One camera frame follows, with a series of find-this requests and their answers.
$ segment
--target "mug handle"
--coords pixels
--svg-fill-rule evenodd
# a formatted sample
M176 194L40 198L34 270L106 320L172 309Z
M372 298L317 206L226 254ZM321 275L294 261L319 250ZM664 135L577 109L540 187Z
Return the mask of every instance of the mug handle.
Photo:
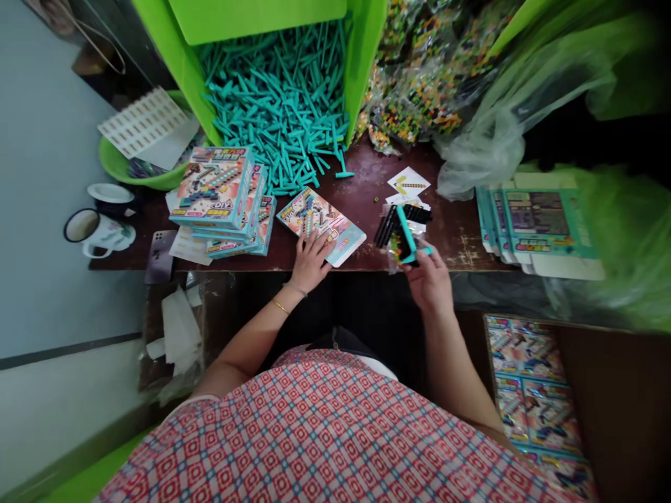
M89 243L84 243L84 246L82 247L82 253L88 258L105 258L109 257L112 254L112 250L107 249L104 255L93 255L93 248L94 248L93 245Z

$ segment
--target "smartphone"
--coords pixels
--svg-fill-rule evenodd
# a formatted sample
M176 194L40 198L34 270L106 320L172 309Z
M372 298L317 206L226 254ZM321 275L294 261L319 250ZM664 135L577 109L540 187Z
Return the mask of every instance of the smartphone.
M157 231L152 237L152 246L147 259L145 284L170 282L173 275L174 257L168 252L177 236L177 231Z

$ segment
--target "white wall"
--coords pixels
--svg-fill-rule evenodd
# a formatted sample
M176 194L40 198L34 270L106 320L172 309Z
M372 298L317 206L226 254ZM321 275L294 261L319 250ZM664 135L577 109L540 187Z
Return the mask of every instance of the white wall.
M0 358L139 331L143 274L89 272L62 236L106 181L96 125L114 110L71 70L78 48L21 1L0 1L0 20Z
M0 497L142 405L141 340L0 371Z

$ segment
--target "gold bracelet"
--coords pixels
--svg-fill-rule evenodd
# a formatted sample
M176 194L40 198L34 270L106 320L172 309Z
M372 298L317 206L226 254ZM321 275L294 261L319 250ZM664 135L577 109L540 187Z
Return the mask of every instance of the gold bracelet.
M274 302L275 305L276 305L277 307L279 307L282 311L284 311L285 313L287 313L287 316L289 316L289 315L291 314L289 311L287 311L285 308L283 308L283 307L282 307L282 304L280 304L278 301L276 301L275 299L273 299L273 302Z

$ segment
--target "white mug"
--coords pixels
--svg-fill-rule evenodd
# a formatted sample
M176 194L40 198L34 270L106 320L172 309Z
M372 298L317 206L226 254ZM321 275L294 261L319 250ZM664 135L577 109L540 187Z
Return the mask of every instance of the white mug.
M135 229L87 208L79 210L65 224L63 234L69 242L82 243L82 252L89 258L109 257L135 241ZM93 255L95 247L106 248L104 255Z

